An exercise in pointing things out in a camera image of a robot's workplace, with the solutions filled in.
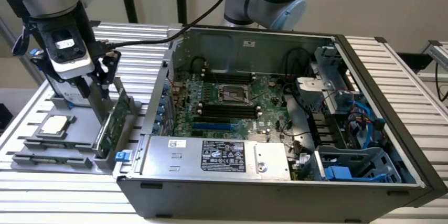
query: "gray metal case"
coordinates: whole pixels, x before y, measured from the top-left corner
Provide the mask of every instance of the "gray metal case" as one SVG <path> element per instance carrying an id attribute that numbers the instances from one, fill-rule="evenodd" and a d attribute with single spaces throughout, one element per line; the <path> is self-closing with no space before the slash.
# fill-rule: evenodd
<path id="1" fill-rule="evenodd" d="M 137 154 L 128 164 L 119 163 L 115 169 L 117 184 L 137 214 L 145 218 L 368 223 L 399 207 L 419 207 L 443 196 L 447 193 L 444 182 L 344 36 L 196 27 L 185 33 L 181 43 L 180 41 L 172 43 L 172 50 L 165 53 L 164 61 L 177 68 L 183 62 L 176 61 L 179 57 L 173 57 L 175 54 L 195 55 L 201 50 L 213 50 L 221 56 L 212 61 L 216 65 L 225 66 L 227 71 L 251 72 L 255 71 L 253 66 L 257 64 L 259 72 L 277 72 L 272 69 L 277 66 L 273 64 L 275 57 L 261 58 L 253 64 L 249 57 L 240 58 L 231 64 L 224 63 L 228 59 L 223 59 L 223 55 L 233 55 L 237 58 L 249 50 L 241 46 L 243 41 L 252 41 L 252 45 L 261 44 L 257 52 L 268 50 L 279 55 L 285 51 L 284 48 L 295 43 L 303 43 L 304 47 L 312 48 L 325 41 L 333 41 L 369 103 L 387 121 L 388 134 L 395 137 L 396 148 L 407 158 L 405 165 L 413 171 L 416 183 L 329 183 L 148 175 L 145 166 L 149 159 L 152 128 L 152 121 L 148 118 L 153 117 L 149 113 L 151 105 L 159 104 L 157 96 L 152 95 L 147 114 L 151 124 L 144 125 L 143 132 L 147 134 L 139 142 Z M 207 45 L 205 49 L 199 49 L 200 45 Z M 167 70 L 163 70 L 164 67 L 159 73 L 155 93 L 163 88 L 161 80 L 167 76 Z"/>

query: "warning label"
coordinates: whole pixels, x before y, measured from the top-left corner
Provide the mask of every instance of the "warning label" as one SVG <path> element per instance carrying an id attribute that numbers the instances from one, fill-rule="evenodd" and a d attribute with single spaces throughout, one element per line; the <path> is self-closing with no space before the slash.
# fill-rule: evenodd
<path id="1" fill-rule="evenodd" d="M 203 141 L 201 169 L 207 172 L 244 173 L 244 143 Z"/>

